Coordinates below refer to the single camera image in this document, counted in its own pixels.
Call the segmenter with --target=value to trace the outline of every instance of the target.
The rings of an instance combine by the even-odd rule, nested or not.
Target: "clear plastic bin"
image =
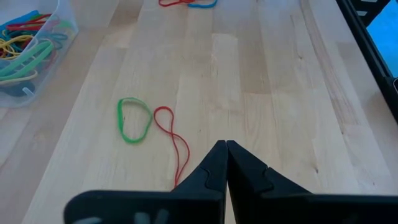
[[[69,0],[0,1],[0,33],[2,24],[32,11],[52,14],[20,55],[0,58],[0,107],[24,106],[36,98],[56,72],[78,27]],[[10,56],[3,52],[0,50],[0,57]]]

